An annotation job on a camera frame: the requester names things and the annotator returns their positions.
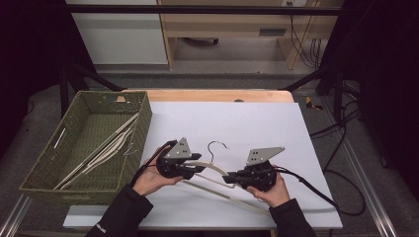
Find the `person's left hand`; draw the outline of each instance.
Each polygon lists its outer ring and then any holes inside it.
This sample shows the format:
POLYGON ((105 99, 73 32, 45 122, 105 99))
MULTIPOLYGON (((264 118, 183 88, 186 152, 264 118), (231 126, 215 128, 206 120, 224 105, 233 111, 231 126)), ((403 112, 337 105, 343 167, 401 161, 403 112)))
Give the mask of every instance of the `person's left hand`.
POLYGON ((151 161, 149 167, 144 170, 144 172, 136 180, 135 185, 132 187, 141 196, 150 195, 164 186, 176 185, 179 181, 183 180, 182 176, 171 179, 167 179, 161 176, 155 167, 157 157, 151 161))

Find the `table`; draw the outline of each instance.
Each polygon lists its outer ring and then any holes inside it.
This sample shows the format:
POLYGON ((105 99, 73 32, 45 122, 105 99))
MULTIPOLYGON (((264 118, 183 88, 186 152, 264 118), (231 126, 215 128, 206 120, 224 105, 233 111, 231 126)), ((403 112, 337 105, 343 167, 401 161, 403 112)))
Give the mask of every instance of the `table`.
MULTIPOLYGON (((153 110, 153 119, 145 143, 143 160, 150 157, 155 148, 165 141, 182 138, 180 134, 188 138, 192 152, 202 153, 201 160, 205 161, 210 158, 207 151, 208 143, 213 140, 224 142, 229 149, 215 145, 211 151, 215 154, 214 163, 227 171, 242 169, 250 149, 284 145, 286 147, 284 154, 272 158, 271 162, 281 164, 300 174, 331 197, 299 106, 293 103, 293 97, 289 92, 253 90, 148 90, 147 92, 153 110), (237 99, 252 103, 232 103, 237 99)), ((329 203, 316 196, 294 177, 284 178, 291 196, 298 199, 307 221, 313 228, 342 227, 337 211, 329 203)), ((191 179, 191 182, 231 198, 240 199, 260 209, 268 209, 265 203, 255 200, 240 188, 230 190, 197 177, 191 179)), ((165 187, 150 195, 149 199, 155 207, 141 222, 141 229, 232 230, 276 227, 269 214, 243 207, 182 183, 174 187, 165 187)), ((88 229, 96 224, 106 208, 95 205, 71 206, 64 226, 88 229)))

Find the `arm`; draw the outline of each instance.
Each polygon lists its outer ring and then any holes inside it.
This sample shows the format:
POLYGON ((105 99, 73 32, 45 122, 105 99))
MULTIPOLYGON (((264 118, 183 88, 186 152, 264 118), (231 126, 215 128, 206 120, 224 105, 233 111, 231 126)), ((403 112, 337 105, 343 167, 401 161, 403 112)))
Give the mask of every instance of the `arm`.
POLYGON ((277 236, 316 236, 314 230, 305 220, 296 199, 290 199, 286 183, 280 173, 277 173, 276 184, 267 192, 261 192, 253 187, 248 187, 247 191, 269 205, 271 215, 277 223, 277 236))
POLYGON ((86 234, 96 236, 136 236, 139 223, 151 211, 153 205, 146 198, 160 188, 175 185, 182 177, 166 179, 155 167, 156 159, 144 170, 135 185, 126 185, 113 200, 102 219, 86 234))

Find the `black backdrop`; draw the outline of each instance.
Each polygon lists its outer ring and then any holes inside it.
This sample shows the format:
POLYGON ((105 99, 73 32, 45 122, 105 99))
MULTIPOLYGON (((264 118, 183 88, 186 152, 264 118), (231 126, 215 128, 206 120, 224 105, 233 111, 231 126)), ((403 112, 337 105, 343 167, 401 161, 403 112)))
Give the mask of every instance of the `black backdrop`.
MULTIPOLYGON (((345 7, 361 6, 367 9, 371 2, 347 0, 345 7)), ((380 150, 383 163, 399 171, 417 199, 418 5, 417 0, 377 0, 346 45, 342 60, 332 62, 339 64, 345 80, 356 80, 360 83, 360 107, 380 150)), ((339 18, 322 63, 331 62, 331 55, 358 19, 339 18)))
POLYGON ((63 65, 95 71, 70 14, 44 12, 64 0, 4 0, 0 7, 0 157, 27 113, 28 98, 58 84, 63 65))

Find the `silver metal plate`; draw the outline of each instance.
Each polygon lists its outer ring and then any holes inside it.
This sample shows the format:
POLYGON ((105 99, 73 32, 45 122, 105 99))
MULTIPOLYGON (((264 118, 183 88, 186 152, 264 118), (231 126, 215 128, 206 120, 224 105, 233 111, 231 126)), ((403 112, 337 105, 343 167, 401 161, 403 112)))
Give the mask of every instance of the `silver metal plate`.
POLYGON ((183 137, 167 154, 166 159, 189 159, 192 153, 189 149, 188 141, 183 137))
POLYGON ((265 161, 283 152, 285 149, 285 147, 252 149, 249 152, 249 157, 247 158, 246 165, 252 166, 264 163, 265 161))

